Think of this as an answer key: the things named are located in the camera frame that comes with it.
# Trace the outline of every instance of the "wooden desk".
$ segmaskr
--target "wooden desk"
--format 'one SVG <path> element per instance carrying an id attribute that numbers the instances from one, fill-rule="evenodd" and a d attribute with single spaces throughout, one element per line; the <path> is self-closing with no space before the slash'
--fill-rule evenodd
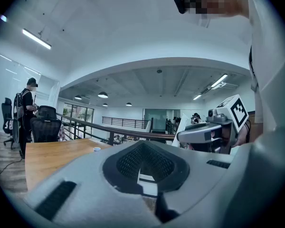
<path id="1" fill-rule="evenodd" d="M 112 146 L 90 139 L 49 143 L 27 143 L 25 176 L 28 191 L 73 159 L 94 152 L 94 147 L 105 149 Z"/>

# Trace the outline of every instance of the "black mesh chair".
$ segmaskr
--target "black mesh chair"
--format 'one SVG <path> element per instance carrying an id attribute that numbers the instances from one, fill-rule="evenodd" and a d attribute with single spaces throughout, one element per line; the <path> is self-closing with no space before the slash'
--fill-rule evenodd
<path id="1" fill-rule="evenodd" d="M 13 135 L 13 130 L 10 129 L 10 125 L 9 125 L 10 122 L 12 123 L 13 121 L 12 116 L 11 116 L 11 110 L 12 110 L 11 99 L 5 98 L 5 102 L 1 104 L 1 108 L 2 108 L 2 114 L 3 114 L 3 130 L 6 134 L 10 134 L 9 137 L 11 137 Z M 4 146 L 6 145 L 7 142 L 11 142 L 10 149 L 12 150 L 14 139 L 10 138 L 4 141 L 3 142 Z"/>
<path id="2" fill-rule="evenodd" d="M 35 143 L 58 141 L 57 136 L 61 126 L 60 120 L 35 117 L 30 120 L 30 126 Z"/>
<path id="3" fill-rule="evenodd" d="M 36 117 L 47 118 L 47 119 L 57 119 L 56 109 L 48 105 L 41 105 L 38 108 Z"/>

